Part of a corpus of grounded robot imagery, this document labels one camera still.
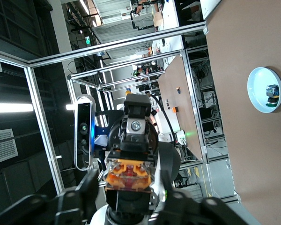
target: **air vent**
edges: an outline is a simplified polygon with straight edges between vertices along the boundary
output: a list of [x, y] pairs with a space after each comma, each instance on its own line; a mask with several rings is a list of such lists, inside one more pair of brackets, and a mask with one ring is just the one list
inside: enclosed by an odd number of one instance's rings
[[[12, 129], [0, 130], [0, 140], [14, 137]], [[0, 142], [0, 162], [18, 156], [15, 140]]]

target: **white plate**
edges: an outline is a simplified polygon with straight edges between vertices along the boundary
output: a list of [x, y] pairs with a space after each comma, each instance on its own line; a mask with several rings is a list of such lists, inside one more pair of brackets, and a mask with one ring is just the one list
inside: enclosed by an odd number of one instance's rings
[[[276, 107], [268, 107], [266, 87], [276, 84], [279, 86], [279, 101]], [[271, 69], [258, 67], [253, 69], [248, 78], [248, 95], [253, 106], [262, 113], [271, 113], [281, 104], [281, 80], [279, 76]]]

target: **small orange object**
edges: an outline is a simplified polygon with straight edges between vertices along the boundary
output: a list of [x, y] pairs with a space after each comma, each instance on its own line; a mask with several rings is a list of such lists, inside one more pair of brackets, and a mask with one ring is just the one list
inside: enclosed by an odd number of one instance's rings
[[174, 113], [177, 113], [178, 112], [178, 107], [173, 107], [172, 110], [173, 110]]

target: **green exit sign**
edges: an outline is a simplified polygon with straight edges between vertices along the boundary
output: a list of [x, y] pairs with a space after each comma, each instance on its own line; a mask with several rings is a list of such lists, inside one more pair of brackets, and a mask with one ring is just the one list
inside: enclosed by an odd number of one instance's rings
[[89, 39], [89, 36], [85, 37], [85, 41], [86, 41], [86, 44], [89, 45], [90, 44], [90, 39]]

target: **white table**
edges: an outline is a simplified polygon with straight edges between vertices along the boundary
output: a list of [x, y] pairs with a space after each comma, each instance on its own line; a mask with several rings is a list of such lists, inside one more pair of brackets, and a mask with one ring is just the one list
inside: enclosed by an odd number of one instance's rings
[[[169, 0], [169, 2], [164, 3], [163, 7], [163, 24], [159, 27], [159, 30], [167, 30], [171, 28], [175, 28], [179, 26], [178, 17], [176, 13], [176, 6], [174, 0]], [[175, 50], [183, 49], [183, 42], [181, 35], [174, 37], [167, 37], [164, 39], [165, 44], [161, 40], [153, 41], [152, 48], [153, 54], [156, 51], [156, 48], [159, 48], [161, 53], [168, 53]], [[163, 59], [164, 69], [168, 67], [168, 65], [173, 61], [173, 57], [168, 57]]]

